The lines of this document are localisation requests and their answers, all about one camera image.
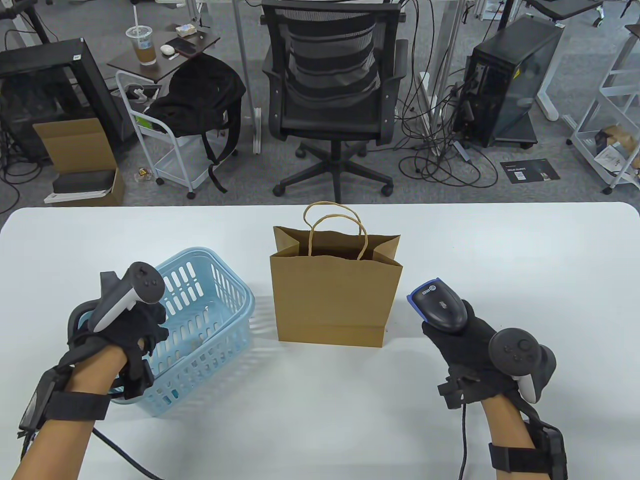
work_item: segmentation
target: paper bag handle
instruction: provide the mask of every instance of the paper bag handle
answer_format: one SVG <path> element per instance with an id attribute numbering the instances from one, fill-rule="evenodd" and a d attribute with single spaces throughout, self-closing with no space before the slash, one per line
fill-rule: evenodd
<path id="1" fill-rule="evenodd" d="M 358 223 L 361 225 L 360 229 L 358 230 L 358 235 L 362 235 L 362 230 L 363 230 L 363 228 L 362 228 L 362 220 L 360 219 L 359 215 L 354 210 L 352 210 L 349 207 L 347 207 L 346 205 L 337 204 L 336 202 L 329 202 L 327 200 L 321 200 L 320 202 L 314 202 L 314 203 L 310 204 L 305 209 L 304 213 L 302 214 L 302 220 L 305 221 L 305 223 L 309 226 L 309 228 L 312 228 L 312 226 L 307 220 L 307 212 L 309 212 L 311 207 L 315 207 L 316 205 L 333 205 L 334 207 L 340 207 L 340 208 L 343 208 L 343 209 L 348 210 L 349 212 L 353 213 L 353 215 L 355 216 L 356 220 L 358 220 Z"/>
<path id="2" fill-rule="evenodd" d="M 337 218 L 337 217 L 346 218 L 348 220 L 351 220 L 353 223 L 356 223 L 360 227 L 360 231 L 364 232 L 364 245 L 362 246 L 362 250 L 360 250 L 360 253 L 358 254 L 358 257 L 356 258 L 356 260 L 360 260 L 362 258 L 362 256 L 364 255 L 364 252 L 366 252 L 367 247 L 369 246 L 369 235 L 367 234 L 367 231 L 364 228 L 364 226 L 358 220 L 356 220 L 356 219 L 354 219 L 354 218 L 352 218 L 352 217 L 350 217 L 348 215 L 343 215 L 342 213 L 332 213 L 332 214 L 329 214 L 329 215 L 325 215 L 320 220 L 318 220 L 317 222 L 315 222 L 311 226 L 311 231 L 309 232 L 309 255 L 308 255 L 309 257 L 311 256 L 311 244 L 312 244 L 312 241 L 313 241 L 313 238 L 314 238 L 314 232 L 316 231 L 316 227 L 318 225 L 320 225 L 327 218 Z"/>

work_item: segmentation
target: hand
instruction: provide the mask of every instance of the hand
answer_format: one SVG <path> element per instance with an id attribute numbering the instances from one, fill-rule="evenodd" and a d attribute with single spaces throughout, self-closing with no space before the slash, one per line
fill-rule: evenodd
<path id="1" fill-rule="evenodd" d="M 422 322 L 422 332 L 438 347 L 449 364 L 450 376 L 462 386 L 464 402 L 477 402 L 517 391 L 516 381 L 495 368 L 489 358 L 489 340 L 495 330 L 476 317 L 469 302 L 462 302 L 467 309 L 467 325 L 462 331 L 445 333 Z"/>
<path id="2" fill-rule="evenodd" d="M 124 351 L 128 366 L 133 367 L 133 378 L 137 378 L 141 374 L 142 356 L 151 354 L 156 344 L 169 336 L 169 331 L 160 326 L 165 321 L 166 311 L 161 304 L 148 305 L 139 301 L 99 333 L 89 332 L 85 322 L 71 337 L 69 345 L 78 347 L 91 338 L 102 339 L 102 342 L 106 340 Z"/>

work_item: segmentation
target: office chair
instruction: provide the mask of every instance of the office chair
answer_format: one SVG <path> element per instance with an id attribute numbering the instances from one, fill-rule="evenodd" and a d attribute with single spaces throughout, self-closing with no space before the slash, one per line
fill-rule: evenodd
<path id="1" fill-rule="evenodd" d="M 262 65 L 269 78 L 269 131 L 330 140 L 331 150 L 301 143 L 321 160 L 281 180 L 273 189 L 282 196 L 287 186 L 331 173 L 335 201 L 341 202 L 340 174 L 384 183 L 393 193 L 391 177 L 349 159 L 364 156 L 367 143 L 390 143 L 400 80 L 406 75 L 408 41 L 396 40 L 397 3 L 349 4 L 326 1 L 263 0 L 271 47 Z M 342 142 L 350 141 L 342 149 Z"/>

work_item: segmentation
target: computer tower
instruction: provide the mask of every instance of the computer tower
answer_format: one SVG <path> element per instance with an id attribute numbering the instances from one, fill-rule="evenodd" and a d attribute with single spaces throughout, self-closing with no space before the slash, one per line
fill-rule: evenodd
<path id="1" fill-rule="evenodd" d="M 133 133 L 82 38 L 0 52 L 0 124 L 22 155 L 46 161 L 33 124 L 98 118 L 112 147 Z"/>
<path id="2" fill-rule="evenodd" d="M 454 130 L 488 147 L 504 140 L 505 132 L 525 116 L 530 122 L 529 110 L 562 32 L 548 20 L 525 16 L 474 48 L 467 61 Z"/>

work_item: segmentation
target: barcode scanner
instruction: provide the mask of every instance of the barcode scanner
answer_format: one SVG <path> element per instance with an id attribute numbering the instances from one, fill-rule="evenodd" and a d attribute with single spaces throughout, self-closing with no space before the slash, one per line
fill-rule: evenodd
<path id="1" fill-rule="evenodd" d="M 420 285 L 406 299 L 425 322 L 438 330 L 457 333 L 467 325 L 465 304 L 439 278 Z"/>
<path id="2" fill-rule="evenodd" d="M 425 322 L 441 332 L 456 335 L 467 325 L 465 304 L 439 278 L 420 285 L 406 299 Z M 488 350 L 493 365 L 518 382 L 522 397 L 529 403 L 538 402 L 556 369 L 553 351 L 519 328 L 497 332 Z"/>

